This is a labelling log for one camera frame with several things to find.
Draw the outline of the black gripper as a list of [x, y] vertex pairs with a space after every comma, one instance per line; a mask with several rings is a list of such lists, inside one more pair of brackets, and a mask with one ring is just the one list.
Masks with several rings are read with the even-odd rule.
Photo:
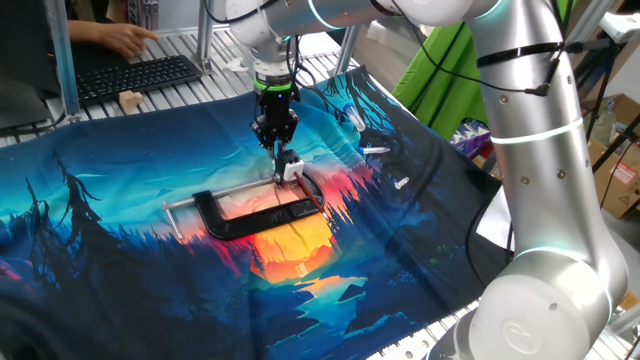
[[276, 152], [285, 151], [300, 122], [300, 118], [290, 109], [293, 101], [299, 101], [299, 91], [296, 88], [264, 89], [256, 94], [259, 114], [251, 123], [251, 128], [261, 148], [272, 152], [276, 133]]

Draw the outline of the person's hand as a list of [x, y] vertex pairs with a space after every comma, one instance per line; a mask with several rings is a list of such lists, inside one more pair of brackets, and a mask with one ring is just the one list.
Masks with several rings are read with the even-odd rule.
[[146, 49], [147, 39], [156, 41], [159, 36], [153, 31], [132, 24], [112, 23], [98, 25], [98, 43], [126, 58], [141, 55]]

